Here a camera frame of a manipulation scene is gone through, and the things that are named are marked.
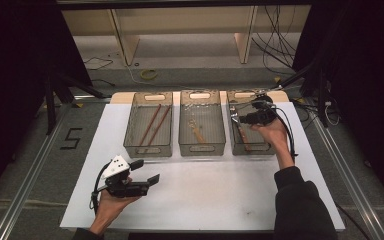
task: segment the sleeve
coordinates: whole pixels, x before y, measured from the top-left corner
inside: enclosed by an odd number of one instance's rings
[[[103,240],[103,237],[100,237],[86,229],[78,228],[74,234],[72,240]]]
[[[316,185],[304,182],[297,167],[275,174],[276,221],[274,239],[338,239],[329,212]]]

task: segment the hand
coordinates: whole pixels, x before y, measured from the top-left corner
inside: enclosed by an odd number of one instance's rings
[[[123,209],[139,198],[140,197],[117,198],[111,196],[107,190],[102,190],[98,212],[89,231],[101,236]]]
[[[264,140],[273,146],[276,151],[280,169],[295,166],[288,149],[288,135],[286,129],[279,119],[276,118],[266,126],[259,124],[252,125],[251,129],[258,131]]]

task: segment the floor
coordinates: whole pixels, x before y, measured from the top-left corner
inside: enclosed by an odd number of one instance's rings
[[[260,37],[268,41],[270,35],[261,34]],[[254,39],[264,47],[259,36],[255,34]],[[289,33],[287,39],[292,46],[296,46],[299,34]],[[284,64],[266,55],[263,56],[255,43],[251,46],[248,63],[240,64],[232,34],[141,36],[134,62],[129,69],[126,69],[120,61],[115,38],[76,37],[75,41],[86,62],[85,66],[89,69],[89,75],[94,80],[94,87],[107,94],[118,91],[155,89],[174,91],[199,87],[217,87],[220,90],[273,87],[276,77],[285,79],[292,73]],[[276,48],[278,42],[271,42],[271,45]],[[157,78],[141,79],[140,72],[143,69],[155,69],[158,73]],[[285,91],[290,99],[300,98],[300,83],[298,81],[286,87]],[[33,179],[27,199],[21,205],[21,212],[13,225],[8,228],[9,239],[68,239],[73,235],[72,232],[59,228],[59,222],[83,166],[100,114],[108,101],[82,98],[81,96],[88,94],[74,88],[72,91],[79,96],[75,102],[77,105],[57,108],[57,112],[60,115],[65,114],[65,117],[60,122],[60,130],[55,134],[51,147],[45,154],[43,165],[37,170],[38,174]],[[371,223],[364,218],[364,211],[362,212],[356,203],[355,196],[338,170],[331,151],[323,142],[321,130],[317,127],[317,118],[303,108],[297,107],[297,112],[333,199],[363,228],[364,232],[371,236],[371,239],[384,239],[373,234]],[[335,114],[330,116],[332,123],[329,123],[329,133],[346,160],[361,192],[370,203],[374,216],[377,217],[375,220],[381,225],[377,229],[384,230],[384,188],[370,167],[365,164],[364,155],[359,150],[346,122],[339,121],[336,124],[338,116]],[[25,176],[30,174],[30,167],[35,164],[38,153],[43,150],[42,144],[49,140],[49,136],[45,135],[46,121],[46,109],[41,108],[32,121],[23,144],[15,153],[16,160],[8,165],[0,179],[0,221],[7,213],[11,201],[19,193]],[[64,147],[73,147],[73,142],[65,141],[70,129],[72,129],[70,136],[79,138],[80,141],[76,148],[64,150]],[[339,239],[364,239],[351,219],[342,212],[341,216],[347,229],[338,233]],[[109,231],[106,234],[106,239],[127,238],[128,233]],[[134,236],[134,239],[140,239],[140,236]]]

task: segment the transparent plastic bin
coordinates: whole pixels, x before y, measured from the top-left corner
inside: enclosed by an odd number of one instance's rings
[[[221,156],[225,145],[226,135],[219,91],[181,91],[179,122],[181,155]]]
[[[248,113],[257,111],[250,101],[255,99],[255,94],[260,90],[234,90],[227,91],[227,113],[231,114],[231,107],[234,107],[238,116],[245,116]],[[239,125],[229,116],[229,133],[233,155],[274,155],[275,151],[271,145],[264,141],[257,131],[249,128],[248,124]]]
[[[131,158],[172,155],[173,93],[135,93],[123,146]]]

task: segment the white tabletop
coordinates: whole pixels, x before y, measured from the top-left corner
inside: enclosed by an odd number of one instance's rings
[[[299,154],[296,165],[304,180],[317,185],[335,228],[344,230],[293,105],[277,103],[277,106],[289,118],[296,153]],[[116,155],[132,161],[123,147],[130,107],[130,104],[108,104],[105,107],[61,222],[62,228],[90,227],[94,219],[94,212],[89,209],[90,194],[99,171]],[[273,175],[279,170],[276,156],[233,156],[228,117],[223,107],[224,155],[182,157],[178,145],[179,109],[179,102],[175,101],[172,157],[145,159],[145,165],[130,175],[134,181],[146,181],[160,174],[160,182],[149,189],[148,196],[129,205],[110,228],[127,232],[273,230],[277,193]]]

